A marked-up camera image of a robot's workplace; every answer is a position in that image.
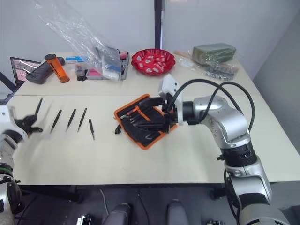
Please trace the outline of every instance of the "screwdriver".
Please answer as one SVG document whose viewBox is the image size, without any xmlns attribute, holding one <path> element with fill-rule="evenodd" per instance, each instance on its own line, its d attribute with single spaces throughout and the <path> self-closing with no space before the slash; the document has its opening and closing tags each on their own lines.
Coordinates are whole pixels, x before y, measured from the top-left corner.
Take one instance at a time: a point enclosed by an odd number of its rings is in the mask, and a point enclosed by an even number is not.
<svg viewBox="0 0 300 225">
<path fill-rule="evenodd" d="M 79 127 L 78 127 L 78 130 L 77 130 L 77 132 L 79 132 L 80 126 L 81 126 L 81 125 L 82 125 L 82 123 L 83 123 L 83 119 L 84 119 L 84 116 L 85 116 L 86 110 L 87 110 L 87 108 L 85 108 L 85 109 L 84 109 L 84 111 L 83 111 L 83 114 L 82 114 L 82 117 L 81 117 L 81 119 L 80 119 L 80 122 L 79 122 Z"/>
<path fill-rule="evenodd" d="M 41 107 L 42 101 L 43 101 L 43 98 L 41 97 L 41 99 L 40 99 L 40 101 L 39 101 L 39 103 L 38 103 L 38 105 L 37 105 L 36 112 L 34 113 L 35 115 L 38 115 L 38 111 L 39 111 L 39 109 L 40 109 L 40 107 Z"/>
<path fill-rule="evenodd" d="M 67 123 L 67 129 L 66 129 L 66 131 L 68 130 L 68 128 L 69 128 L 69 126 L 70 126 L 70 124 L 72 122 L 72 119 L 73 119 L 73 117 L 75 115 L 75 112 L 76 112 L 76 109 L 74 109 L 73 112 L 72 112 L 72 115 L 71 115 L 71 117 L 69 119 L 69 122 Z"/>
<path fill-rule="evenodd" d="M 92 120 L 91 119 L 89 119 L 89 123 L 90 123 L 90 132 L 92 133 L 93 139 L 95 140 L 94 129 L 93 129 L 93 124 L 92 124 Z"/>
<path fill-rule="evenodd" d="M 60 114 L 61 114 L 61 109 L 59 110 L 59 112 L 58 112 L 58 114 L 57 114 L 57 116 L 56 116 L 56 118 L 55 118 L 55 120 L 54 120 L 54 123 L 53 123 L 53 125 L 52 125 L 51 130 L 50 130 L 50 134 L 51 134 L 51 132 L 53 131 L 53 129 L 54 129 L 54 127 L 55 127 L 55 125 L 56 125 L 56 123 L 57 123 L 57 121 L 58 121 L 58 118 L 60 117 Z"/>
</svg>

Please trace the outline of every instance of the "red bowl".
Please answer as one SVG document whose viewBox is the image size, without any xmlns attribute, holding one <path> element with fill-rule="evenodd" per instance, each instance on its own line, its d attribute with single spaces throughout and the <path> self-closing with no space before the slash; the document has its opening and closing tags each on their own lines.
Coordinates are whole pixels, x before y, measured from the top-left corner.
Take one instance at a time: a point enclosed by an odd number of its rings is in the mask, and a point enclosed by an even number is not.
<svg viewBox="0 0 300 225">
<path fill-rule="evenodd" d="M 131 58 L 131 65 L 140 73 L 148 76 L 165 74 L 175 65 L 172 54 L 156 48 L 138 51 Z"/>
</svg>

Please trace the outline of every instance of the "clear plastic bag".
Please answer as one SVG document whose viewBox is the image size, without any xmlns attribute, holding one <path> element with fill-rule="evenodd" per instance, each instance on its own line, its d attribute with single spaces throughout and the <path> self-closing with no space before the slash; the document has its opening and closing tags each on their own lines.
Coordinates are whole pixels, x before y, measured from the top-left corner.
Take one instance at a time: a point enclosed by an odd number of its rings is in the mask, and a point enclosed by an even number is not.
<svg viewBox="0 0 300 225">
<path fill-rule="evenodd" d="M 203 67 L 201 67 L 197 63 L 193 62 L 191 59 L 188 59 L 188 58 L 185 58 L 185 57 L 178 57 L 176 59 L 176 61 L 181 67 L 188 68 L 188 69 L 190 69 L 194 72 L 200 73 L 202 75 L 205 72 Z"/>
<path fill-rule="evenodd" d="M 238 72 L 237 67 L 225 63 L 212 63 L 206 70 L 206 75 L 223 81 L 232 80 Z"/>
<path fill-rule="evenodd" d="M 119 81 L 121 60 L 119 51 L 104 44 L 84 18 L 65 0 L 33 0 L 39 17 L 66 40 L 79 56 L 86 56 L 87 65 L 107 79 Z"/>
</svg>

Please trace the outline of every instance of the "green package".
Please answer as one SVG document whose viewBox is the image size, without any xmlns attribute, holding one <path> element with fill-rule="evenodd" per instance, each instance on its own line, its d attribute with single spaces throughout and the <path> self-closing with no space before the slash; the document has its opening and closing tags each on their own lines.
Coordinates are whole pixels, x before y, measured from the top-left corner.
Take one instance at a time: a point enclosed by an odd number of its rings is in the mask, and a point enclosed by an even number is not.
<svg viewBox="0 0 300 225">
<path fill-rule="evenodd" d="M 203 66 L 231 60 L 236 48 L 225 43 L 195 46 L 192 59 Z"/>
</svg>

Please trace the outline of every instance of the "orange container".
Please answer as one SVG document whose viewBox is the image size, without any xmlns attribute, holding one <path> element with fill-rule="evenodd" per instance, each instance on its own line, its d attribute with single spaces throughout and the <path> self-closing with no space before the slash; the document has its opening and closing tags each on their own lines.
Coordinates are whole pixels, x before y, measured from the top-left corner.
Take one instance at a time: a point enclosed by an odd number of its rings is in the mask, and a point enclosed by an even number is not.
<svg viewBox="0 0 300 225">
<path fill-rule="evenodd" d="M 46 55 L 45 60 L 50 64 L 61 83 L 66 83 L 70 80 L 55 54 Z"/>
</svg>

